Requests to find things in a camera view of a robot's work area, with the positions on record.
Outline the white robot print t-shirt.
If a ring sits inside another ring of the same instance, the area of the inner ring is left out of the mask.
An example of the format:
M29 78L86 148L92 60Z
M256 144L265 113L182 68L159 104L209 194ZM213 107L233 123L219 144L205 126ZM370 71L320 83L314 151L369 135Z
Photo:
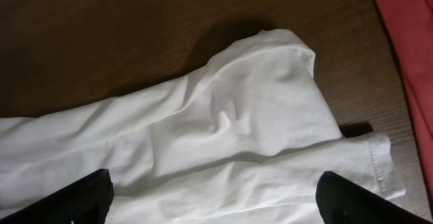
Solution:
M122 97L1 120L1 215L108 169L108 223L320 223L333 171L405 194L385 134L345 138L293 32L236 41L202 68Z

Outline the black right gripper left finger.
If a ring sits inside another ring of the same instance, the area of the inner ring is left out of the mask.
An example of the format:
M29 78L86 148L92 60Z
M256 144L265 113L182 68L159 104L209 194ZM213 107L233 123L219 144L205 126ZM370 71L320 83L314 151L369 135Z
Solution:
M1 219L1 224L104 224L114 199L109 170L99 169Z

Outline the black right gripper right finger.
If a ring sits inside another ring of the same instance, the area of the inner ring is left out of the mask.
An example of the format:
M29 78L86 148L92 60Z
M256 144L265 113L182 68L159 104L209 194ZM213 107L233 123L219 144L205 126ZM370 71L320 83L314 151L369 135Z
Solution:
M325 224L432 224L331 171L315 199Z

